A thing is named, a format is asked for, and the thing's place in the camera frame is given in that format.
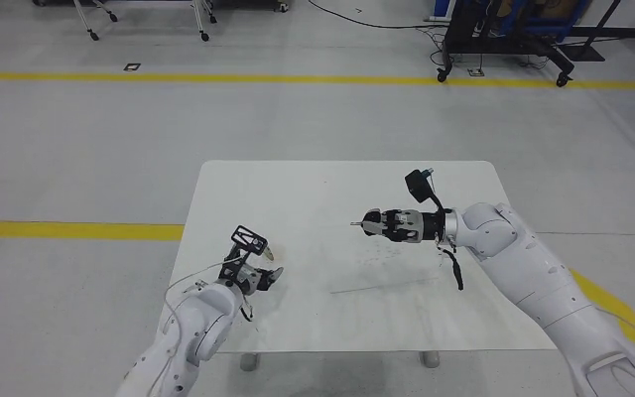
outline concrete floor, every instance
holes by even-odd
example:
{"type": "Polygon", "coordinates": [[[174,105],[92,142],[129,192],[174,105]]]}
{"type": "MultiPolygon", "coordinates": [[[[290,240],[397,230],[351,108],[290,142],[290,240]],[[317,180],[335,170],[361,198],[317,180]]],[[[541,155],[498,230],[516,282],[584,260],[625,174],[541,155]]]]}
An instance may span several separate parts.
{"type": "MultiPolygon", "coordinates": [[[[435,76],[430,41],[326,15],[219,11],[204,44],[185,3],[0,4],[0,71],[435,76]]],[[[322,0],[385,24],[431,4],[322,0]]],[[[605,43],[577,79],[632,79],[635,44],[605,43]]],[[[486,76],[555,79],[485,57],[486,76]]],[[[467,77],[464,57],[450,78],[467,77]]],[[[183,223],[210,159],[487,160],[572,268],[635,307],[635,93],[446,85],[0,80],[0,219],[183,223]]],[[[111,396],[151,341],[178,243],[0,240],[0,395],[111,396]]],[[[274,354],[254,373],[219,355],[193,396],[567,396],[556,351],[274,354]]]]}

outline black equipment stand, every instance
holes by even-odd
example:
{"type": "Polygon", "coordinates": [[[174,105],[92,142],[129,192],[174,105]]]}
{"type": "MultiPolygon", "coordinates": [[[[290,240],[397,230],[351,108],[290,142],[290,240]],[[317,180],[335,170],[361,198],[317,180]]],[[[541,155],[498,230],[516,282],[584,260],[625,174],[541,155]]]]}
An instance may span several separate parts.
{"type": "Polygon", "coordinates": [[[604,62],[606,61],[602,55],[596,51],[591,44],[597,38],[597,35],[602,31],[604,25],[608,19],[613,15],[613,12],[619,5],[621,0],[613,0],[608,10],[604,13],[604,16],[599,21],[597,26],[593,29],[593,32],[588,36],[588,40],[582,46],[567,46],[561,45],[560,51],[565,53],[567,58],[577,62],[604,62]]]}
{"type": "Polygon", "coordinates": [[[541,39],[523,32],[524,26],[536,4],[536,0],[528,0],[514,25],[514,31],[504,37],[489,37],[502,0],[494,0],[489,7],[489,15],[483,22],[478,36],[473,36],[476,24],[482,19],[483,7],[476,0],[464,6],[465,0],[456,0],[452,18],[447,27],[442,47],[444,68],[438,68],[437,80],[444,82],[452,70],[451,54],[499,54],[499,55],[535,55],[547,57],[561,69],[556,80],[559,87],[567,85],[571,80],[569,74],[573,64],[552,46],[553,41],[541,39]]]}

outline table top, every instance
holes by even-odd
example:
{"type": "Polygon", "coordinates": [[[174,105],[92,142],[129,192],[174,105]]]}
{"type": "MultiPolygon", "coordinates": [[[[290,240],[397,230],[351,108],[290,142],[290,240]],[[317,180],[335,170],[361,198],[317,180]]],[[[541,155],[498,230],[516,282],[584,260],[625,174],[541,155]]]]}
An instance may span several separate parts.
{"type": "MultiPolygon", "coordinates": [[[[554,348],[459,249],[465,289],[432,242],[367,237],[351,221],[373,207],[434,210],[404,177],[434,168],[445,207],[508,202],[487,162],[210,161],[200,171],[172,280],[219,262],[242,224],[269,240],[280,280],[249,302],[220,351],[397,351],[554,348]]],[[[219,268],[198,275],[212,281],[219,268]]]]}

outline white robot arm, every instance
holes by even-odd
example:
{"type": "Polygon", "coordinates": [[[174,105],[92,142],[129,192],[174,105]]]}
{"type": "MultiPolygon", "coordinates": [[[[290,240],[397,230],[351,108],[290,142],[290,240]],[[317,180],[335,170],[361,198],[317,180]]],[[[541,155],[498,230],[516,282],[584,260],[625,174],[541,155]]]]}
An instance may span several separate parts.
{"type": "MultiPolygon", "coordinates": [[[[563,354],[577,396],[635,396],[635,346],[600,315],[560,259],[505,204],[477,203],[463,214],[443,208],[428,184],[431,173],[414,171],[406,182],[418,202],[432,199],[437,212],[371,209],[353,224],[393,241],[434,240],[467,248],[501,293],[563,354]]],[[[449,255],[462,289],[458,265],[449,255]]]]}
{"type": "Polygon", "coordinates": [[[124,376],[116,397],[187,396],[198,378],[200,362],[218,351],[238,312],[251,321],[242,310],[243,297],[267,291],[283,268],[270,271],[247,264],[251,253],[273,259],[267,240],[256,233],[238,226],[231,239],[234,245],[224,262],[217,264],[222,269],[215,282],[198,280],[166,299],[154,343],[124,376]]]}

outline yellow floor line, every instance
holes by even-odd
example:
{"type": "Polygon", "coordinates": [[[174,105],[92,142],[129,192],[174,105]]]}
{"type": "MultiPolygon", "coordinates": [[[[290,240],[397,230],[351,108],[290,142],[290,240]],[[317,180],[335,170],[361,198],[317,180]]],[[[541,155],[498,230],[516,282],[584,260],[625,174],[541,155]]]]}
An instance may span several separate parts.
{"type": "MultiPolygon", "coordinates": [[[[592,302],[594,302],[596,305],[600,306],[604,310],[620,316],[631,324],[635,324],[635,313],[633,313],[633,310],[628,305],[617,299],[614,295],[604,290],[602,287],[577,273],[574,269],[569,270],[571,270],[573,277],[577,281],[577,284],[582,289],[584,294],[592,302]]],[[[622,321],[619,321],[619,325],[626,337],[635,342],[635,330],[622,321]]]]}
{"type": "Polygon", "coordinates": [[[182,224],[1,222],[0,238],[179,241],[182,224]]]}
{"type": "MultiPolygon", "coordinates": [[[[0,221],[0,238],[179,241],[183,230],[182,224],[0,221]]],[[[575,270],[571,269],[571,273],[596,305],[635,324],[635,313],[628,305],[575,270]]],[[[635,342],[635,330],[621,321],[620,326],[624,334],[635,342]]]]}
{"type": "MultiPolygon", "coordinates": [[[[0,72],[0,80],[29,81],[105,81],[157,83],[286,83],[286,84],[366,84],[366,85],[437,85],[436,77],[399,77],[387,75],[275,75],[275,74],[183,74],[183,73],[56,73],[0,72]]],[[[511,78],[455,78],[444,85],[510,88],[557,88],[554,80],[511,78]]],[[[570,81],[567,88],[635,89],[635,81],[570,81]]]]}

